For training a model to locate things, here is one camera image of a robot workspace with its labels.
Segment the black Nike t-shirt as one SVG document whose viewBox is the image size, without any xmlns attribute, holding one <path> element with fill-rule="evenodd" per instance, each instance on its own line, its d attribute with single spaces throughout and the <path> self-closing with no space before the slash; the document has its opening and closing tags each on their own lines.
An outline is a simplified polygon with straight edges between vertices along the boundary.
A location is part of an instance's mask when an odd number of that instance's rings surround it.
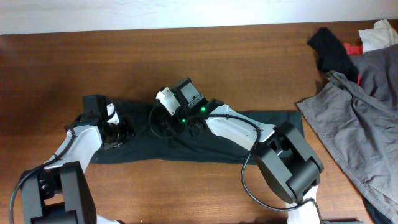
<svg viewBox="0 0 398 224">
<path fill-rule="evenodd" d="M 191 136 L 186 130 L 176 138 L 158 137 L 149 127 L 152 104 L 123 100 L 115 103 L 131 122 L 135 135 L 119 147 L 96 151 L 90 161 L 92 164 L 120 164 L 150 159 L 242 164 L 246 159 L 247 150 L 226 138 L 213 135 L 208 129 L 196 136 Z"/>
</svg>

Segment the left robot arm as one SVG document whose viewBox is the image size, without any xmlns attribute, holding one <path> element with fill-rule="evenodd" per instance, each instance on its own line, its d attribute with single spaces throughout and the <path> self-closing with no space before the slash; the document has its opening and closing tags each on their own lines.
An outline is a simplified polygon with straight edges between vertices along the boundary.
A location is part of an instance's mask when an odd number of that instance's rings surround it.
<svg viewBox="0 0 398 224">
<path fill-rule="evenodd" d="M 111 223 L 96 212 L 85 170 L 98 150 L 119 146 L 133 135 L 125 122 L 74 121 L 55 154 L 21 175 L 14 191 L 21 193 L 24 222 Z"/>
</svg>

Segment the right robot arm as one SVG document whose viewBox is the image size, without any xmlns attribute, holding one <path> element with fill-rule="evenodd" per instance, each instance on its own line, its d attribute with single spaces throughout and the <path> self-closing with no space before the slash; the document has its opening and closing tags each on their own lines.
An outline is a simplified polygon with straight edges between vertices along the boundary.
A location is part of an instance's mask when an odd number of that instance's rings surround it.
<svg viewBox="0 0 398 224">
<path fill-rule="evenodd" d="M 168 115 L 185 125 L 204 119 L 215 136 L 232 141 L 248 151 L 241 168 L 241 183 L 248 191 L 245 174 L 254 159 L 270 189 L 288 207 L 296 223 L 321 223 L 316 191 L 324 166 L 299 130 L 291 123 L 278 126 L 244 116 L 220 100 L 185 103 L 175 97 L 157 99 Z"/>
</svg>

